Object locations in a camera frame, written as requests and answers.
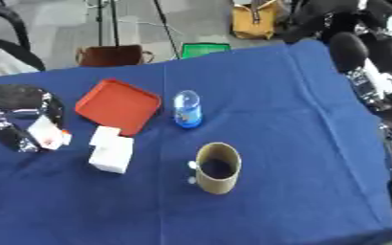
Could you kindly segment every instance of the green object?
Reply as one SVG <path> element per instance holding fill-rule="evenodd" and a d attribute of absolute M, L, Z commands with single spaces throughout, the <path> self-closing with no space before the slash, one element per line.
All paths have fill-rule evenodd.
<path fill-rule="evenodd" d="M 185 43 L 182 58 L 203 56 L 215 52 L 229 51 L 228 43 Z"/>

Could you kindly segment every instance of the red tray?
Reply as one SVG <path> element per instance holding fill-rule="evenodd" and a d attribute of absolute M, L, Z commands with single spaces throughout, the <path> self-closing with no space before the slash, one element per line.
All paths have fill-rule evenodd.
<path fill-rule="evenodd" d="M 105 79 L 76 104 L 76 112 L 95 123 L 134 136 L 161 106 L 161 98 L 131 84 Z"/>

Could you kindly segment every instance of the floor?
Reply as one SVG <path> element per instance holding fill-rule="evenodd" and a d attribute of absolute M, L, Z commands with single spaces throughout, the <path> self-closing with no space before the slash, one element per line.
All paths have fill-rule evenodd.
<path fill-rule="evenodd" d="M 24 19 L 32 51 L 48 69 L 75 67 L 76 49 L 98 45 L 96 0 L 5 0 Z M 232 48 L 267 45 L 266 40 L 241 40 L 229 34 L 230 0 L 159 0 L 178 46 L 183 42 L 227 42 Z M 153 0 L 117 0 L 120 43 L 141 43 L 155 62 L 173 57 Z M 112 45 L 110 8 L 104 10 L 105 44 Z M 0 19 L 0 38 L 16 40 Z"/>

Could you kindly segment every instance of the brown cylinder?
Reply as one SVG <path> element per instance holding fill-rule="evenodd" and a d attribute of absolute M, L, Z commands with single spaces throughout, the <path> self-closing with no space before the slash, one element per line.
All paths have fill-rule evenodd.
<path fill-rule="evenodd" d="M 219 160 L 228 164 L 232 174 L 228 178 L 215 179 L 202 170 L 202 165 L 208 160 Z M 210 143 L 204 145 L 196 157 L 196 183 L 205 191 L 213 194 L 225 194 L 231 191 L 241 171 L 242 160 L 239 153 L 232 146 L 224 143 Z"/>

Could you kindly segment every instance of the table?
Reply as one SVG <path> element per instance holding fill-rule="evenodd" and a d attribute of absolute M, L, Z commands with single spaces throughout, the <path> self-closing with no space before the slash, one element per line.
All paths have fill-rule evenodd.
<path fill-rule="evenodd" d="M 96 126 L 74 105 L 102 78 L 163 97 L 124 175 L 88 165 Z M 57 94 L 72 144 L 41 155 L 0 145 L 1 244 L 381 244 L 392 237 L 388 173 L 375 117 L 322 44 L 305 40 L 121 68 L 0 78 Z M 203 124 L 175 125 L 172 98 L 193 89 Z M 186 182 L 209 142 L 240 152 L 235 189 Z"/>

